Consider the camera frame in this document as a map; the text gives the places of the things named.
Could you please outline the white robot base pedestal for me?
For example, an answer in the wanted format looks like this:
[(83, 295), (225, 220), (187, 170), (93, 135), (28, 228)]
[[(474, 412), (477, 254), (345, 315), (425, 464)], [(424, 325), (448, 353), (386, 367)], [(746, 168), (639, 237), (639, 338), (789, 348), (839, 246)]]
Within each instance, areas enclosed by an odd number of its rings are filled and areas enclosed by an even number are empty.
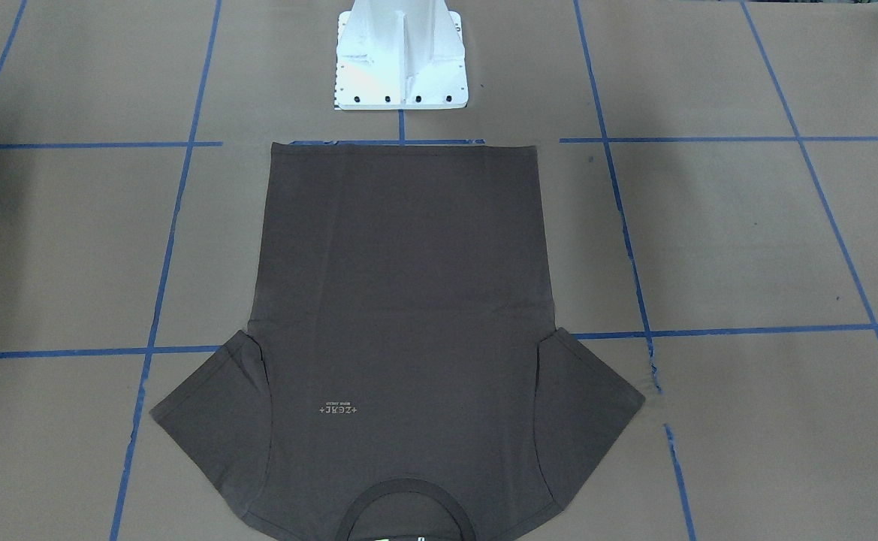
[(460, 14), (445, 1), (356, 1), (338, 16), (337, 110), (455, 110), (469, 103)]

